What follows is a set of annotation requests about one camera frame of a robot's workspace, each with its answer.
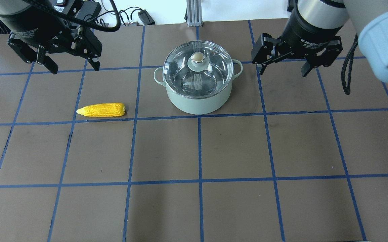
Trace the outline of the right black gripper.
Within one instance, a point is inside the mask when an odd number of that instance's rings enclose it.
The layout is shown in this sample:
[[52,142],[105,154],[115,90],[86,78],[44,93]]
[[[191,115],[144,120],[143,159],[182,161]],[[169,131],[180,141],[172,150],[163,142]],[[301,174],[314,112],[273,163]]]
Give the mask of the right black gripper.
[[278,38],[262,33],[252,49],[252,63],[263,75],[267,66],[285,58],[306,58],[301,75],[312,69],[329,67],[343,50],[338,31],[349,15],[342,0],[289,0],[291,13],[284,31]]

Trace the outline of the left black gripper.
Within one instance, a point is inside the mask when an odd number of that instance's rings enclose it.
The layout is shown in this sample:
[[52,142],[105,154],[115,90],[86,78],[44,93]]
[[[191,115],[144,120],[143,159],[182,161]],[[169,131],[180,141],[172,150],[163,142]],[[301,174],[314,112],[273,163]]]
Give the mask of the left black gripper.
[[51,13],[23,0],[0,0],[0,21],[14,33],[9,35],[8,46],[25,63],[43,65],[54,75],[58,72],[58,65],[46,53],[66,52],[80,56],[99,71],[103,45],[94,32],[77,29],[74,38],[71,22],[57,16],[49,0],[36,2],[50,9]]

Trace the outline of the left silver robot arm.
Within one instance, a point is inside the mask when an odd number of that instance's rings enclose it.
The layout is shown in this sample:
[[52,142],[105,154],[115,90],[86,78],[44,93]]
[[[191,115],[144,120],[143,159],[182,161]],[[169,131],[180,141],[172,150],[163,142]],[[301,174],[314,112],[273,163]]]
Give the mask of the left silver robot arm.
[[59,67],[50,55],[69,53],[100,69],[103,45],[92,24],[57,11],[48,0],[0,0],[0,21],[10,30],[7,45],[25,63],[37,63],[55,75]]

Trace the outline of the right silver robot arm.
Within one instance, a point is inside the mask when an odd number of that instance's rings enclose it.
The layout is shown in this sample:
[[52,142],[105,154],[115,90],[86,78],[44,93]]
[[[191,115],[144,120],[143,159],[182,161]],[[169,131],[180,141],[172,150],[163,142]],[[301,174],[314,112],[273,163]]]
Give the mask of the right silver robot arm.
[[342,51],[338,31],[350,19],[358,47],[375,76],[388,83],[388,0],[290,0],[278,38],[263,33],[252,49],[252,63],[265,67],[285,59],[305,59],[302,75],[330,66]]

